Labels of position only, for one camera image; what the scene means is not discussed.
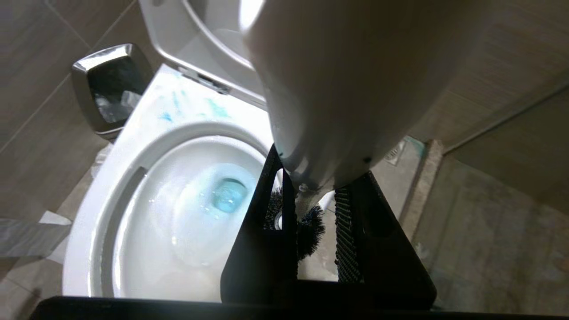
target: blue cleaning stain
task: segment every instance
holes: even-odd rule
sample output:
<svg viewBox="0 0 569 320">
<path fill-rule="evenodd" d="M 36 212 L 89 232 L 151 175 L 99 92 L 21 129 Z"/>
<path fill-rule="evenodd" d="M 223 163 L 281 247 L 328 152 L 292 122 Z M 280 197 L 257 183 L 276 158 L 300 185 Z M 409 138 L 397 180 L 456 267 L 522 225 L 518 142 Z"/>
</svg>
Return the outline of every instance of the blue cleaning stain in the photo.
<svg viewBox="0 0 569 320">
<path fill-rule="evenodd" d="M 171 117 L 170 114 L 167 113 L 167 112 L 163 112 L 160 116 L 158 116 L 158 118 L 159 118 L 159 119 L 162 119 L 162 120 L 166 120 L 166 121 L 168 121 L 168 122 L 170 122 L 170 123 L 173 122 L 173 121 L 172 121 L 172 117 Z"/>
<path fill-rule="evenodd" d="M 186 103 L 186 105 L 191 106 L 192 102 L 189 100 L 188 94 L 185 92 L 185 90 L 182 90 L 182 97 L 184 99 L 184 103 Z"/>
<path fill-rule="evenodd" d="M 213 102 L 212 99 L 206 99 L 209 103 L 209 107 L 211 108 L 213 115 L 219 118 L 228 118 L 229 115 L 227 114 L 227 110 L 225 110 L 225 108 L 223 108 L 222 106 L 217 105 L 215 102 Z"/>
<path fill-rule="evenodd" d="M 176 107 L 176 113 L 182 115 L 182 110 L 180 110 L 180 101 L 178 100 L 176 92 L 172 92 L 172 101 L 174 102 L 174 106 Z"/>
</svg>

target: floor drain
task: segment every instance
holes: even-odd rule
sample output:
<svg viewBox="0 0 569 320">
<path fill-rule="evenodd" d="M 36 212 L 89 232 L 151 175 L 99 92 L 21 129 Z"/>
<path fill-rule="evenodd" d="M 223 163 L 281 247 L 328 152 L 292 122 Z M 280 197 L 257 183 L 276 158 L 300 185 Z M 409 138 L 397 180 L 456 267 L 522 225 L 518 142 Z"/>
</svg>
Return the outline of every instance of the floor drain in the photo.
<svg viewBox="0 0 569 320">
<path fill-rule="evenodd" d="M 392 165 L 396 166 L 401 154 L 403 152 L 403 148 L 405 147 L 405 140 L 401 140 L 395 148 L 391 149 L 384 157 L 385 161 L 391 163 Z"/>
</svg>

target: beige wall tile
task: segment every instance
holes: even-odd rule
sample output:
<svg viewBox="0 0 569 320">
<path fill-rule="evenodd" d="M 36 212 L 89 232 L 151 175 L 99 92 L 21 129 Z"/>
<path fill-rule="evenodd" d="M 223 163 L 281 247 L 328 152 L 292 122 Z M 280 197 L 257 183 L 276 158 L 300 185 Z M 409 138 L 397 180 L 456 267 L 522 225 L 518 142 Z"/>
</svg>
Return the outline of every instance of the beige wall tile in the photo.
<svg viewBox="0 0 569 320">
<path fill-rule="evenodd" d="M 568 106 L 566 89 L 451 154 L 509 186 L 546 200 L 545 194 L 557 191 L 561 187 L 558 183 L 569 177 Z"/>
<path fill-rule="evenodd" d="M 87 125 L 69 78 L 0 153 L 3 218 L 56 211 L 106 141 Z"/>
<path fill-rule="evenodd" d="M 40 298 L 9 279 L 0 282 L 0 318 L 28 319 Z"/>
<path fill-rule="evenodd" d="M 539 100 L 563 81 L 569 71 L 569 2 L 499 3 L 480 47 L 411 136 L 453 145 L 499 122 L 493 114 L 503 119 L 507 114 L 499 111 L 524 107 L 517 104 L 526 96 Z"/>
<path fill-rule="evenodd" d="M 65 78 L 71 64 L 89 51 L 42 1 L 2 2 L 1 6 L 6 63 L 0 78 L 0 147 Z"/>
<path fill-rule="evenodd" d="M 133 0 L 48 0 L 90 45 L 94 46 Z"/>
<path fill-rule="evenodd" d="M 144 53 L 152 68 L 156 71 L 164 62 L 164 58 L 158 54 L 150 43 L 146 25 L 138 2 L 135 2 L 112 29 L 101 39 L 93 51 L 122 43 L 134 43 Z"/>
</svg>

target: toilet bowl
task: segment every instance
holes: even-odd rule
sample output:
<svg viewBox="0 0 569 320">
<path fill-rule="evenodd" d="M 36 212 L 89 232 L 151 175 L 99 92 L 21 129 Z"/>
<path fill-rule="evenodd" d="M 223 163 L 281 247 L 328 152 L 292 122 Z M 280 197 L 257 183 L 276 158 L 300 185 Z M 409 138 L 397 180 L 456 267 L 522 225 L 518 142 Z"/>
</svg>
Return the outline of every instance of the toilet bowl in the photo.
<svg viewBox="0 0 569 320">
<path fill-rule="evenodd" d="M 63 294 L 220 301 L 272 143 L 265 111 L 163 65 L 77 213 Z"/>
</svg>

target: toilet brush bristles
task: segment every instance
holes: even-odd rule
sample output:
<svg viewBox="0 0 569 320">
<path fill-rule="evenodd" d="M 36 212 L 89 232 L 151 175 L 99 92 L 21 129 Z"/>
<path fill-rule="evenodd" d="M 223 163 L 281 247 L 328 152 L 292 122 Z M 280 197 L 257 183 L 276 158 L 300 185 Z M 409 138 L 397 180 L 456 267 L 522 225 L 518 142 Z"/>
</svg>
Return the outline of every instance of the toilet brush bristles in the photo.
<svg viewBox="0 0 569 320">
<path fill-rule="evenodd" d="M 275 221 L 282 209 L 283 192 L 279 188 L 271 193 L 267 214 L 265 215 L 264 229 L 275 230 Z M 322 208 L 316 205 L 310 209 L 296 228 L 296 248 L 298 261 L 312 255 L 318 248 L 318 243 L 324 234 Z"/>
</svg>

